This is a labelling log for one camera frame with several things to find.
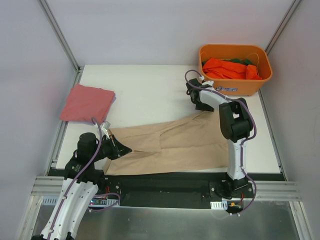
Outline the beige t shirt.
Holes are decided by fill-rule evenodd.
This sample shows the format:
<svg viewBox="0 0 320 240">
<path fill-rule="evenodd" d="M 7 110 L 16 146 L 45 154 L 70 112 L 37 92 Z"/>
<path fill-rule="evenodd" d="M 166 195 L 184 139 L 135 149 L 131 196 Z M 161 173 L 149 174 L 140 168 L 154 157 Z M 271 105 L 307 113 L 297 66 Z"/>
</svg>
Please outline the beige t shirt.
<svg viewBox="0 0 320 240">
<path fill-rule="evenodd" d="M 132 151 L 107 160 L 106 175 L 146 175 L 226 168 L 228 143 L 218 112 L 203 111 L 175 121 L 113 128 Z"/>
</svg>

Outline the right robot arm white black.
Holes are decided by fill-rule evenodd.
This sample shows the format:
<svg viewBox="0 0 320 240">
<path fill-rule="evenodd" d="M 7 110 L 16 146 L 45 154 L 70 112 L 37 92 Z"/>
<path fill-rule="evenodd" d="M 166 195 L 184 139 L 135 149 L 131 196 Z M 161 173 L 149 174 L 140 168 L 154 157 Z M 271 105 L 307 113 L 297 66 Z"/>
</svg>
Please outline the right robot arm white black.
<svg viewBox="0 0 320 240">
<path fill-rule="evenodd" d="M 218 111 L 220 131 L 228 143 L 225 192 L 230 197 L 237 197 L 248 184 L 245 148 L 246 142 L 251 139 L 251 131 L 256 131 L 247 102 L 244 98 L 232 99 L 208 84 L 202 85 L 196 78 L 188 80 L 186 87 L 186 93 L 197 110 Z"/>
</svg>

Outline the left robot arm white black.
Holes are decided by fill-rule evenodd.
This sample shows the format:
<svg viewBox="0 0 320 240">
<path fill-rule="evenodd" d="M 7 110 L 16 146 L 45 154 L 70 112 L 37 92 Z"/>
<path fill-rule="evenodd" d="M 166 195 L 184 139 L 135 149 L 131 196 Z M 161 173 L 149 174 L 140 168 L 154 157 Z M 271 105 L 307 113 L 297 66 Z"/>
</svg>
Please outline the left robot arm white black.
<svg viewBox="0 0 320 240">
<path fill-rule="evenodd" d="M 77 148 L 65 165 L 64 179 L 52 214 L 40 234 L 33 240 L 74 240 L 80 223 L 95 195 L 108 196 L 105 174 L 95 162 L 116 160 L 132 152 L 114 135 L 94 133 L 80 135 Z"/>
</svg>

